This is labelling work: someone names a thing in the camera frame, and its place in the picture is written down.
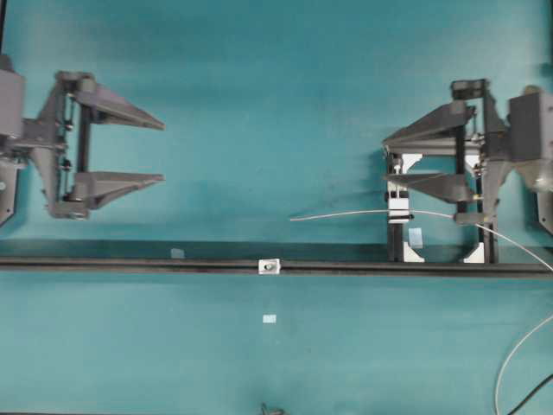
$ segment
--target small white label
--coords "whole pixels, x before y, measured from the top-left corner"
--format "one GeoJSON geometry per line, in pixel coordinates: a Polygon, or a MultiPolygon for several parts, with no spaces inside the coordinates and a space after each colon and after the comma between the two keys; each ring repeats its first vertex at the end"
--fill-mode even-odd
{"type": "Polygon", "coordinates": [[[184,259],[184,251],[179,248],[171,249],[171,258],[172,259],[184,259]]]}
{"type": "Polygon", "coordinates": [[[409,245],[411,248],[423,247],[423,230],[420,227],[409,228],[409,245]]]}
{"type": "Polygon", "coordinates": [[[263,324],[277,324],[277,315],[263,314],[263,324]]]}

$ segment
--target black cable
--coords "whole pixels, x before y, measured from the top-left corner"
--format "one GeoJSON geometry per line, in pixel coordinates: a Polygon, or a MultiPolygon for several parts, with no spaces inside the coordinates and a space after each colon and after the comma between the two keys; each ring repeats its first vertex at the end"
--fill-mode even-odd
{"type": "Polygon", "coordinates": [[[520,408],[522,408],[524,405],[526,405],[526,403],[532,399],[532,397],[542,388],[544,387],[545,385],[547,385],[548,383],[550,383],[550,381],[553,380],[553,374],[550,374],[547,378],[545,378],[544,380],[542,380],[540,382],[539,385],[537,385],[533,390],[532,392],[528,393],[528,396],[526,396],[526,398],[524,398],[522,400],[522,402],[520,402],[516,407],[515,409],[513,409],[512,411],[510,411],[507,415],[514,415],[515,413],[518,412],[518,410],[520,408]]]}
{"type": "Polygon", "coordinates": [[[8,0],[0,0],[0,54],[2,53],[3,44],[3,26],[6,22],[6,9],[8,9],[8,0]]]}

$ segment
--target teal background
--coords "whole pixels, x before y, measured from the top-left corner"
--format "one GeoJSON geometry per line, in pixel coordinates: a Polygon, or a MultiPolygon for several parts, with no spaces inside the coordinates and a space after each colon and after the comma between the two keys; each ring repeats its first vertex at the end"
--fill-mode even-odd
{"type": "MultiPolygon", "coordinates": [[[[93,72],[168,129],[95,127],[92,168],[167,181],[71,222],[48,216],[27,169],[2,238],[58,255],[76,239],[155,252],[382,243],[382,217],[288,218],[382,208],[381,140],[447,102],[451,80],[492,80],[502,115],[524,86],[550,90],[550,30],[545,0],[11,1],[5,52],[28,80],[25,114],[55,71],[93,72]]],[[[500,231],[551,245],[517,176],[501,198],[500,231]]],[[[430,247],[472,238],[446,220],[412,226],[430,247]]],[[[246,414],[266,401],[292,414],[488,414],[499,363],[552,293],[462,278],[3,273],[0,410],[246,414]]],[[[521,350],[505,410],[551,372],[552,341],[547,328],[521,350]]],[[[546,388],[525,413],[551,405],[546,388]]]]}

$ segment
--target white cable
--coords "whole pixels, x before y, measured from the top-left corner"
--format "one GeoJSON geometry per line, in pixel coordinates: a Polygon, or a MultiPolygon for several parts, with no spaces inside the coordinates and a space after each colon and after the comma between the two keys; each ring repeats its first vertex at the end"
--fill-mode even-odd
{"type": "MultiPolygon", "coordinates": [[[[388,213],[390,211],[391,211],[390,209],[359,210],[359,211],[352,211],[352,212],[341,212],[341,213],[338,213],[338,214],[320,214],[320,215],[316,215],[316,216],[308,216],[308,217],[304,217],[304,218],[294,218],[294,219],[290,219],[290,220],[296,222],[296,221],[301,221],[301,220],[315,220],[315,219],[333,218],[333,217],[336,217],[336,216],[346,216],[346,215],[350,215],[350,214],[383,214],[383,213],[388,213]]],[[[453,216],[451,214],[440,214],[438,212],[430,212],[430,211],[426,211],[426,210],[410,210],[410,212],[413,213],[413,214],[429,214],[429,215],[433,215],[433,216],[440,216],[442,218],[453,219],[453,216]]],[[[518,242],[515,242],[511,238],[509,238],[509,237],[507,237],[507,236],[505,236],[505,235],[503,235],[499,232],[493,231],[492,229],[489,229],[488,227],[484,227],[479,223],[475,223],[474,225],[476,227],[482,229],[485,232],[492,233],[493,235],[498,236],[498,237],[506,240],[507,242],[512,243],[516,247],[522,249],[524,252],[526,252],[527,254],[532,256],[534,259],[538,260],[540,263],[545,265],[550,271],[553,272],[553,266],[549,265],[543,259],[538,257],[534,252],[532,252],[528,248],[520,245],[518,242]]],[[[494,405],[495,415],[501,415],[501,412],[499,410],[499,389],[501,387],[501,381],[503,380],[503,374],[505,373],[505,370],[506,370],[507,366],[509,365],[509,362],[511,361],[512,357],[517,353],[517,350],[524,344],[524,342],[526,342],[526,340],[528,340],[528,338],[531,335],[536,333],[545,324],[547,324],[548,322],[550,322],[552,320],[553,320],[553,315],[545,318],[536,327],[534,327],[534,329],[532,329],[528,333],[526,333],[524,335],[524,337],[518,341],[518,343],[515,345],[515,347],[512,348],[511,352],[507,355],[507,357],[503,361],[503,364],[501,365],[501,369],[499,370],[498,377],[497,377],[496,382],[495,382],[495,390],[494,390],[494,393],[493,393],[493,405],[494,405]]]]}
{"type": "Polygon", "coordinates": [[[518,348],[520,348],[520,346],[522,346],[523,343],[526,342],[528,337],[530,337],[531,335],[536,333],[538,330],[540,330],[545,324],[547,324],[551,320],[553,320],[553,314],[551,316],[547,317],[546,319],[542,320],[542,322],[539,323],[534,329],[532,329],[528,333],[526,333],[524,335],[524,337],[518,341],[518,343],[515,345],[515,347],[512,348],[511,352],[507,355],[506,359],[504,360],[503,364],[501,365],[501,369],[499,370],[499,373],[498,373],[498,378],[495,382],[495,391],[494,391],[494,394],[493,394],[493,404],[494,404],[494,409],[495,409],[495,414],[496,415],[501,415],[501,412],[499,411],[499,387],[501,386],[501,381],[503,380],[503,373],[505,372],[505,369],[507,368],[507,365],[509,364],[509,362],[511,361],[511,359],[515,355],[515,353],[517,353],[518,348]]]}
{"type": "Polygon", "coordinates": [[[526,252],[528,255],[532,256],[534,259],[538,260],[539,262],[541,262],[543,265],[545,265],[546,267],[549,268],[549,270],[551,272],[553,272],[553,266],[549,265],[547,262],[545,262],[543,259],[539,258],[534,252],[532,252],[530,249],[520,245],[518,242],[515,242],[514,240],[512,240],[511,238],[508,238],[506,237],[505,235],[502,235],[501,233],[499,232],[496,232],[496,231],[493,231],[492,229],[489,229],[487,227],[483,227],[480,223],[475,223],[474,224],[476,227],[479,227],[480,229],[483,229],[485,230],[486,232],[489,232],[489,233],[493,233],[494,235],[496,236],[499,236],[500,238],[503,238],[504,240],[506,240],[507,242],[511,242],[513,245],[515,245],[516,247],[522,249],[524,252],[526,252]]]}

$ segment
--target metal rod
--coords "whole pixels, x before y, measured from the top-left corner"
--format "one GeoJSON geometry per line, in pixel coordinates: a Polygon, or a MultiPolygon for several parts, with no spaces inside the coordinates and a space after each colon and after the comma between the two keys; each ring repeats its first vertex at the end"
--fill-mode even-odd
{"type": "Polygon", "coordinates": [[[88,158],[90,155],[90,130],[92,110],[88,106],[80,107],[79,122],[79,147],[77,149],[77,171],[88,171],[88,158]]]}
{"type": "Polygon", "coordinates": [[[0,54],[3,47],[3,30],[6,23],[6,9],[8,9],[8,0],[0,0],[0,54]]]}
{"type": "MultiPolygon", "coordinates": [[[[550,271],[539,264],[417,264],[401,262],[371,263],[287,260],[283,260],[281,264],[281,273],[286,275],[551,279],[550,271]]],[[[0,271],[258,274],[258,261],[252,259],[202,260],[4,257],[0,258],[0,271]]]]}

